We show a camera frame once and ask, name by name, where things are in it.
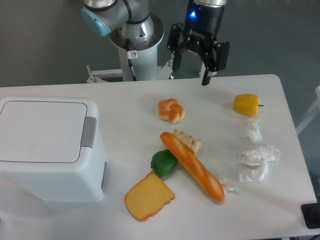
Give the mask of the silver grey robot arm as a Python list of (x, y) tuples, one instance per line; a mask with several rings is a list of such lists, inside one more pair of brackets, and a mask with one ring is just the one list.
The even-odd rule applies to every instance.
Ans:
[(171, 79), (190, 51), (202, 60), (202, 85), (227, 64), (230, 44), (216, 39), (224, 0), (190, 0), (184, 23), (174, 23), (166, 47), (171, 57), (158, 66), (158, 45), (164, 36), (162, 21), (150, 12), (147, 0), (87, 0), (81, 10), (86, 24), (99, 36), (109, 36), (117, 47), (122, 78), (128, 81)]

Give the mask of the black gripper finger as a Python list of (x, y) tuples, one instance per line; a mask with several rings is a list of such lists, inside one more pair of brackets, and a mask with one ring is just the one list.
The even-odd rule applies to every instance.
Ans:
[(179, 43), (180, 37), (182, 35), (184, 29), (183, 23), (174, 23), (170, 28), (170, 33), (167, 40), (167, 48), (171, 51), (171, 59), (169, 63), (171, 63), (171, 73), (169, 74), (169, 79), (175, 78), (175, 71), (180, 69), (182, 54), (180, 45), (183, 43)]
[(202, 62), (204, 63), (204, 73), (202, 77), (202, 86), (210, 83), (213, 73), (226, 68), (229, 54), (230, 43), (228, 41), (214, 41), (201, 54)]

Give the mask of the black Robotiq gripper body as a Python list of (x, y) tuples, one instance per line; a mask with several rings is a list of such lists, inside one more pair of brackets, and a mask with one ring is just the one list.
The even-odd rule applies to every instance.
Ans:
[(219, 55), (223, 44), (217, 41), (217, 34), (223, 14), (223, 0), (188, 1), (181, 51), (189, 50), (202, 55), (214, 50)]

